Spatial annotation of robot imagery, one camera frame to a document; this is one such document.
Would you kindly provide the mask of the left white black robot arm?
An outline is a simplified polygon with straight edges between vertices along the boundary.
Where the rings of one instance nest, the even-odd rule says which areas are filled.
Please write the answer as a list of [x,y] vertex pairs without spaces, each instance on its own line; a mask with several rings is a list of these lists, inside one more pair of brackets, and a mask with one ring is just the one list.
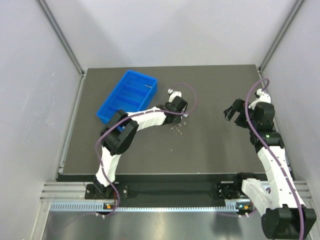
[[99,168],[95,174],[94,186],[98,193],[108,197],[111,192],[118,194],[114,182],[121,155],[131,146],[138,131],[150,127],[180,123],[188,103],[180,95],[171,97],[165,104],[138,112],[115,112],[100,132],[95,144]]

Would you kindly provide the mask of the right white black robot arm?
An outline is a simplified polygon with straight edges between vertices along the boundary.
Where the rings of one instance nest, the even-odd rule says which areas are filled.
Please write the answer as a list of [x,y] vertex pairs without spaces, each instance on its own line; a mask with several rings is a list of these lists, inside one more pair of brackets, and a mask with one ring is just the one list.
[[275,108],[270,101],[258,101],[253,108],[238,98],[224,112],[225,119],[249,129],[250,142],[261,161],[268,187],[253,173],[236,175],[235,187],[247,196],[261,216],[267,239],[304,240],[317,220],[314,209],[301,198],[286,161],[286,150],[279,132],[274,130]]

